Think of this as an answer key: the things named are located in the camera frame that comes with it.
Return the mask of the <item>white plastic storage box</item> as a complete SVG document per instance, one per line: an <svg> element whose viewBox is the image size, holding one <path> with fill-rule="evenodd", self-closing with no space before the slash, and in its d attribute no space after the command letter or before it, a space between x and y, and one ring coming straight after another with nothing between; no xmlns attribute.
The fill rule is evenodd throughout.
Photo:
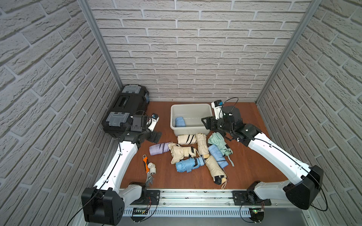
<svg viewBox="0 0 362 226"><path fill-rule="evenodd" d="M171 106L170 128L175 136L195 135L202 133L208 135L210 130L206 129L202 118L213 116L210 104L178 104ZM176 126L176 118L182 117L185 127Z"/></svg>

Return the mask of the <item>lilac umbrella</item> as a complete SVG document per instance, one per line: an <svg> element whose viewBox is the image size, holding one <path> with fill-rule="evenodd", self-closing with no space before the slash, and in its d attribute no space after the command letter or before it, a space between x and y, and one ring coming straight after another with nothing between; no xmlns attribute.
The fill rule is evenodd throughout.
<svg viewBox="0 0 362 226"><path fill-rule="evenodd" d="M170 149L168 147L169 144L170 144L170 142L165 142L165 143L159 143L159 144L150 146L149 147L150 155L154 156L157 154L169 152L170 151Z"/></svg>

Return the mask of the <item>light blue umbrella front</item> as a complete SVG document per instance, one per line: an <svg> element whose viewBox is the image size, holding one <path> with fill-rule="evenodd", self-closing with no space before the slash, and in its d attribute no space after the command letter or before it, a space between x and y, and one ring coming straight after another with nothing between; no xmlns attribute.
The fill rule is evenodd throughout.
<svg viewBox="0 0 362 226"><path fill-rule="evenodd" d="M187 160L179 161L175 164L177 172L191 172L194 169L198 169L204 166L205 161L202 157L189 158Z"/></svg>

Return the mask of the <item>beige umbrella black stripes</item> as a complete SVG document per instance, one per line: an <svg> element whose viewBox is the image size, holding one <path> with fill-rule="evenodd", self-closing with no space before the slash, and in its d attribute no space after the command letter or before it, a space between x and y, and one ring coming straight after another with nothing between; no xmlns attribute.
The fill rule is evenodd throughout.
<svg viewBox="0 0 362 226"><path fill-rule="evenodd" d="M195 135L179 135L177 141L179 145L194 145L197 143Z"/></svg>

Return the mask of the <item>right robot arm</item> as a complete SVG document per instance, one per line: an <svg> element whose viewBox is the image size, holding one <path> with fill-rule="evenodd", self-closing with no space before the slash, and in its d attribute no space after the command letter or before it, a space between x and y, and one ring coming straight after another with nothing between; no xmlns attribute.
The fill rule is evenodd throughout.
<svg viewBox="0 0 362 226"><path fill-rule="evenodd" d="M272 183L256 181L248 192L261 200L288 200L302 210L309 209L322 191L323 169L298 160L273 143L259 128L244 123L237 108L224 106L220 100L212 102L211 107L214 116L202 118L206 129L230 134L233 140L259 153L287 178Z"/></svg>

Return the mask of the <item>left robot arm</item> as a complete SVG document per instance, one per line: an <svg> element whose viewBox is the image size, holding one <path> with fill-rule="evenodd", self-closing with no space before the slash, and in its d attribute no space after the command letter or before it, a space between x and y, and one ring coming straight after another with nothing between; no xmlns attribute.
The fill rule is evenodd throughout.
<svg viewBox="0 0 362 226"><path fill-rule="evenodd" d="M146 186L143 183L130 184L123 190L120 186L141 144L145 140L153 143L160 140L161 133L154 131L158 120L157 114L132 116L132 125L119 136L117 151L107 169L96 184L81 195L86 222L116 226L124 209L144 196Z"/></svg>

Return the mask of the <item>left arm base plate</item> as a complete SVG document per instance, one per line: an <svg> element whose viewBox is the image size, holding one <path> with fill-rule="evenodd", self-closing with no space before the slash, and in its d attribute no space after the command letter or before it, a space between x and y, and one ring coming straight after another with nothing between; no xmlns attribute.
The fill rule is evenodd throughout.
<svg viewBox="0 0 362 226"><path fill-rule="evenodd" d="M135 200L132 205L156 205L159 203L160 190L145 190L142 192L141 197Z"/></svg>

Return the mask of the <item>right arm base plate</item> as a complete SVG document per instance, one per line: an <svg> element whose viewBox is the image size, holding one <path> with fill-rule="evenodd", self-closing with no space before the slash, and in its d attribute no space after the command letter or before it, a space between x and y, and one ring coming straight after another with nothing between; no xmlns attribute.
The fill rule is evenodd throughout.
<svg viewBox="0 0 362 226"><path fill-rule="evenodd" d="M253 191L236 190L232 191L235 206L271 206L270 199L260 199Z"/></svg>

